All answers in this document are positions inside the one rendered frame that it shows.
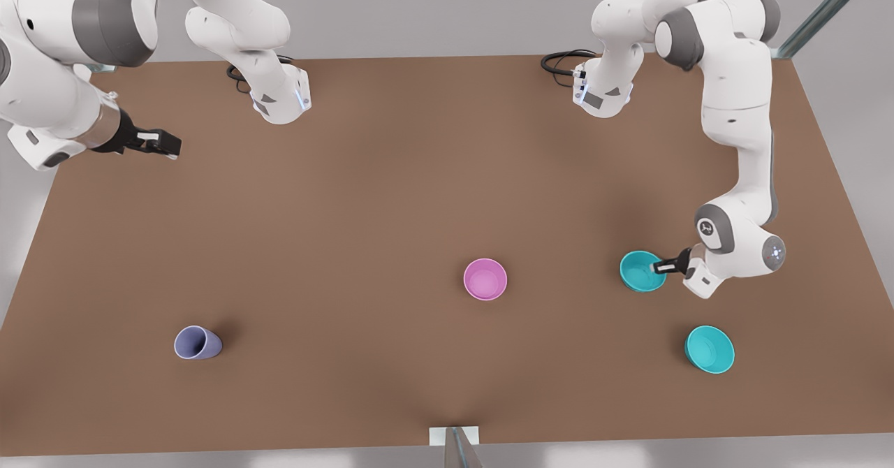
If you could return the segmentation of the teal blue bowl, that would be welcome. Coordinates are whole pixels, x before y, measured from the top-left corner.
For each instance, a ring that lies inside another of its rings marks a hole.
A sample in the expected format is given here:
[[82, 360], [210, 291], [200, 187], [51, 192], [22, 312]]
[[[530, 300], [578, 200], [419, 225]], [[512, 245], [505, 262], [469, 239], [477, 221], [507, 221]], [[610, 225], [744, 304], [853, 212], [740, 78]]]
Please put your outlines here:
[[735, 362], [735, 347], [721, 329], [694, 328], [684, 341], [684, 354], [697, 369], [709, 374], [727, 372]]
[[664, 286], [666, 276], [652, 269], [661, 259], [648, 251], [637, 249], [625, 254], [620, 261], [622, 282], [634, 292], [654, 292]]

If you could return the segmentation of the white post foot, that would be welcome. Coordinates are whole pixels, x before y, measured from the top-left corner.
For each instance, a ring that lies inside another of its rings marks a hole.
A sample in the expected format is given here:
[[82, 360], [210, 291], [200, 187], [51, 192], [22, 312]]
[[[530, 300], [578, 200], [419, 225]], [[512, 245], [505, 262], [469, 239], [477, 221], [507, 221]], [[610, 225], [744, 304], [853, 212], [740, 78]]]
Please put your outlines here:
[[429, 429], [429, 446], [445, 446], [448, 433], [453, 430], [462, 430], [465, 437], [472, 445], [480, 444], [479, 426], [457, 426], [457, 427], [431, 427]]

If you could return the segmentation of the pink bowl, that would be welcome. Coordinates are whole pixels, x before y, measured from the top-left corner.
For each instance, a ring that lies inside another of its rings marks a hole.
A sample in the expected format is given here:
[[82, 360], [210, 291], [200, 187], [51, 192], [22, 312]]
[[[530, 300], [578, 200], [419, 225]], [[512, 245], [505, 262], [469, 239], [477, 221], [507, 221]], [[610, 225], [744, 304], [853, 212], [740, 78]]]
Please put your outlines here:
[[508, 275], [504, 266], [491, 258], [478, 258], [467, 264], [463, 284], [469, 295], [478, 300], [495, 300], [505, 292]]

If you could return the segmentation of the lavender cup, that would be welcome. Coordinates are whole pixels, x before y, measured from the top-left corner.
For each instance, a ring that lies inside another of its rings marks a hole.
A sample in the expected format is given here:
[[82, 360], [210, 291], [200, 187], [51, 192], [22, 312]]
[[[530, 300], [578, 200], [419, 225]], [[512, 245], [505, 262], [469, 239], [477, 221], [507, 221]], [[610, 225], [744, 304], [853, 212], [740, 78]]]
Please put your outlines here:
[[221, 340], [214, 332], [198, 327], [185, 327], [176, 335], [175, 354], [183, 360], [201, 360], [220, 354]]

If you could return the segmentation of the silver frame post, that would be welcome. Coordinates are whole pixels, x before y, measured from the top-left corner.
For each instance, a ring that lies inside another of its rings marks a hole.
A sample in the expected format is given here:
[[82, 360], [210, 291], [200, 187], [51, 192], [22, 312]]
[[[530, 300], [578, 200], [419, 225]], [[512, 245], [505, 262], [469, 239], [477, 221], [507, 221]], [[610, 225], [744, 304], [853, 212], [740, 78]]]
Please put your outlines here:
[[772, 49], [773, 59], [792, 59], [817, 35], [850, 0], [823, 0], [801, 25], [779, 46]]
[[447, 427], [445, 430], [444, 468], [483, 468], [462, 427]]

